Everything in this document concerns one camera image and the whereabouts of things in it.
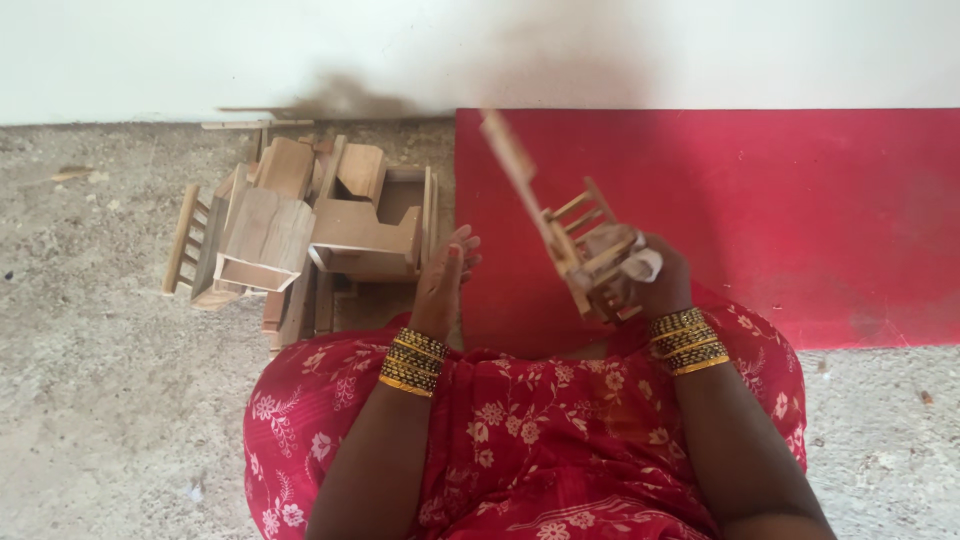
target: miniature wooden chair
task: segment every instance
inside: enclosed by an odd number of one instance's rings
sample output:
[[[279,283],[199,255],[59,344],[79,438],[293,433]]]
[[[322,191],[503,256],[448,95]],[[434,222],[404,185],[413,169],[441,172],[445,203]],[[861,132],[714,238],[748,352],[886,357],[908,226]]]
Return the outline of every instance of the miniature wooden chair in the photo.
[[[481,131],[540,231],[547,253],[570,289],[580,316],[595,315],[604,322],[620,325],[636,315],[640,307],[627,307],[625,299],[611,287],[621,275],[617,263],[630,254],[636,243],[636,232],[616,227],[616,217],[590,178],[584,178],[587,190],[560,209],[540,210],[530,187],[536,166],[498,111],[484,110],[483,114]],[[618,237],[593,242],[602,246],[602,251],[593,255],[588,247],[595,245],[588,246],[588,241],[610,233],[618,233]]]

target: red mat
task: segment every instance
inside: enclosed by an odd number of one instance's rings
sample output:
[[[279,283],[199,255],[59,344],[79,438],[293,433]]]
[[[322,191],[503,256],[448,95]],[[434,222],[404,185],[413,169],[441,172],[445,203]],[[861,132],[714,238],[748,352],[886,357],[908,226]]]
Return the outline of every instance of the red mat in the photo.
[[[694,279],[798,349],[960,342],[960,110],[508,110],[557,208],[591,176]],[[483,238],[468,348],[539,357],[585,325],[479,131],[457,111],[457,222]]]

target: woman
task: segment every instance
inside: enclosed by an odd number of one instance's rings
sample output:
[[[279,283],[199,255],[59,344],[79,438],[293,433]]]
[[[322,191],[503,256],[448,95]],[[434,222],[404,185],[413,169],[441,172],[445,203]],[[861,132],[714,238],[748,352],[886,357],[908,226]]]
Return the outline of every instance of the woman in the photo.
[[[647,240],[664,258],[634,291],[647,319],[606,359],[444,350],[480,262],[469,226],[409,322],[285,349],[244,424],[264,538],[833,538],[804,478],[793,350],[706,291],[693,308],[683,256]]]

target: cloth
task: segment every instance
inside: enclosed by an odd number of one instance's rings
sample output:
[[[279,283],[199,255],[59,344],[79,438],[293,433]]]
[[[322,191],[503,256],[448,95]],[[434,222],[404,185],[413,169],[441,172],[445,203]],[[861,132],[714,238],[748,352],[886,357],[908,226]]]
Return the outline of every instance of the cloth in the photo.
[[[711,293],[699,307],[806,470],[800,363],[767,321]],[[244,420],[247,501],[263,537],[301,539],[324,475],[373,387],[398,317],[294,344]],[[669,374],[639,318],[605,359],[452,354],[434,394],[418,538],[717,538]]]

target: wooden box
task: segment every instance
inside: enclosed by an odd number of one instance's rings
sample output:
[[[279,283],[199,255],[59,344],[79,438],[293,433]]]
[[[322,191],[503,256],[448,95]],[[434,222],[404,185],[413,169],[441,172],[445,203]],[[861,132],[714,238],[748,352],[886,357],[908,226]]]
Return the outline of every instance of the wooden box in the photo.
[[[356,282],[415,282],[437,242],[436,200],[429,167],[387,167],[376,207],[335,190],[314,205],[310,257]]]

